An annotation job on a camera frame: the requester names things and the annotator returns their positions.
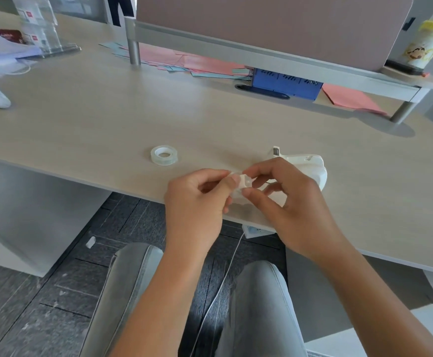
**forearm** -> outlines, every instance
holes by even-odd
[[[177,356],[203,261],[166,250],[111,357]]]
[[[318,264],[368,356],[433,356],[433,335],[349,242],[343,252]]]

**person's left hand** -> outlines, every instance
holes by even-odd
[[[201,169],[171,180],[165,195],[166,250],[203,257],[220,233],[238,175]]]

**wooden desk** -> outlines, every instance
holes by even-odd
[[[237,91],[230,82],[142,66],[132,70],[98,42],[124,30],[58,16],[59,33],[83,51],[47,59],[0,79],[12,107],[0,110],[0,161],[162,202],[167,182],[198,168],[242,170],[273,145],[284,154],[322,155],[324,196],[362,252],[433,271],[433,123],[284,102]],[[16,25],[0,13],[0,27]],[[383,100],[382,107],[396,109]],[[168,144],[179,162],[153,164]],[[228,219],[271,226],[253,206]]]

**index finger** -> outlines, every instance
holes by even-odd
[[[294,165],[281,157],[253,164],[244,170],[243,174],[248,175],[251,179],[258,176],[267,176],[268,179],[276,179],[279,183],[284,183],[289,179],[293,180],[302,175]]]
[[[225,169],[200,169],[192,173],[186,174],[181,178],[188,183],[199,187],[207,182],[220,181],[231,172]]]

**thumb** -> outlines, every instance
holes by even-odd
[[[208,194],[211,195],[213,199],[216,199],[218,203],[224,205],[231,192],[233,192],[233,190],[235,190],[235,188],[238,186],[239,181],[239,175],[228,175],[227,177],[220,180],[220,182]]]
[[[275,226],[280,220],[284,210],[274,200],[270,199],[261,190],[256,188],[244,188],[241,194],[261,210],[268,221]]]

